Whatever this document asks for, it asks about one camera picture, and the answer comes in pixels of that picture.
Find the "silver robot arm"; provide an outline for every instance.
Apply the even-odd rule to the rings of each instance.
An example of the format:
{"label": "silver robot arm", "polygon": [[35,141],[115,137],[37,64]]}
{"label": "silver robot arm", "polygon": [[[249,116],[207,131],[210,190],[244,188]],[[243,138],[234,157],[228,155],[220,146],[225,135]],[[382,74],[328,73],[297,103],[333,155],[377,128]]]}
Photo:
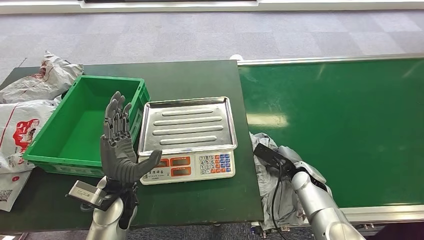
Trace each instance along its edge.
{"label": "silver robot arm", "polygon": [[[303,168],[306,170],[297,172],[291,179],[291,185],[299,197],[309,224],[312,226],[315,239],[365,240],[337,206],[321,173],[303,161],[296,162],[294,165],[297,169]],[[325,190],[314,184],[312,179],[319,181]]]}
{"label": "silver robot arm", "polygon": [[116,92],[106,107],[103,135],[100,137],[100,158],[104,177],[97,186],[76,181],[67,197],[94,208],[87,240],[125,240],[137,214],[137,182],[161,160],[162,151],[137,163],[130,135],[129,111],[123,108],[125,97]]}
{"label": "silver robot arm", "polygon": [[279,170],[280,178],[291,180],[316,240],[365,240],[339,209],[326,179],[313,166],[304,161],[293,163],[261,143],[253,154]]}

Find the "qr code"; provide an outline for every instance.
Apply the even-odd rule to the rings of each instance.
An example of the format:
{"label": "qr code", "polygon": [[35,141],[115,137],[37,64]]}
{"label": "qr code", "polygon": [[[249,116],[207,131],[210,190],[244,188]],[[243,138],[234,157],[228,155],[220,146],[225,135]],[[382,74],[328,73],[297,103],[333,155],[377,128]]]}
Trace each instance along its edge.
{"label": "qr code", "polygon": [[0,202],[7,202],[13,190],[0,190]]}

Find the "electronic weighing scale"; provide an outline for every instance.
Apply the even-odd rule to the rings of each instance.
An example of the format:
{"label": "electronic weighing scale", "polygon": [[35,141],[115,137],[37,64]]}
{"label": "electronic weighing scale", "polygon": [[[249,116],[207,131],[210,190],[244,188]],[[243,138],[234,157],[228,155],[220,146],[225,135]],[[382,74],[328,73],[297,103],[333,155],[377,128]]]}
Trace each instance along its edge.
{"label": "electronic weighing scale", "polygon": [[152,101],[144,106],[138,161],[162,150],[143,185],[231,178],[236,131],[228,97]]}

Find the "green bin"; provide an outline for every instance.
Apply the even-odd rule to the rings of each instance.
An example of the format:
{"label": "green bin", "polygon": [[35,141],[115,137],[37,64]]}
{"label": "green bin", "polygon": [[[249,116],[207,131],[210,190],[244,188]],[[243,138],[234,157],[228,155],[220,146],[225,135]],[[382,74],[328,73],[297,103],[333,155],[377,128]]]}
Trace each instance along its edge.
{"label": "green bin", "polygon": [[145,81],[82,75],[26,149],[23,159],[48,173],[102,177],[100,136],[106,106],[116,91],[125,96],[124,106],[132,103],[129,125],[131,136],[136,138],[144,105],[150,101]]}

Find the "black cable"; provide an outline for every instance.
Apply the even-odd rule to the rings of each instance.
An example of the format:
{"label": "black cable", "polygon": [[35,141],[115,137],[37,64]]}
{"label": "black cable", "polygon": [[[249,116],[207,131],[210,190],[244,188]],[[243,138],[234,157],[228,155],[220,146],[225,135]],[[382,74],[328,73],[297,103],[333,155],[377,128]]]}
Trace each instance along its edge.
{"label": "black cable", "polygon": [[274,226],[275,226],[275,228],[277,229],[277,231],[278,231],[278,233],[280,234],[280,236],[282,237],[282,239],[287,240],[287,239],[284,237],[283,233],[281,232],[281,229],[280,229],[279,227],[277,227],[276,219],[275,219],[275,217],[274,217],[274,202],[276,201],[277,190],[278,190],[278,188],[279,188],[279,186],[280,186],[280,183],[281,183],[281,184],[283,184],[283,183],[281,182],[281,175],[282,175],[282,171],[283,171],[283,170],[282,170],[282,168],[281,168],[281,165],[280,165],[280,164],[278,164],[278,167],[279,167],[279,172],[278,172],[279,174],[278,174],[277,186],[275,187],[274,195],[272,196],[271,217],[272,217],[272,222],[274,223]]}

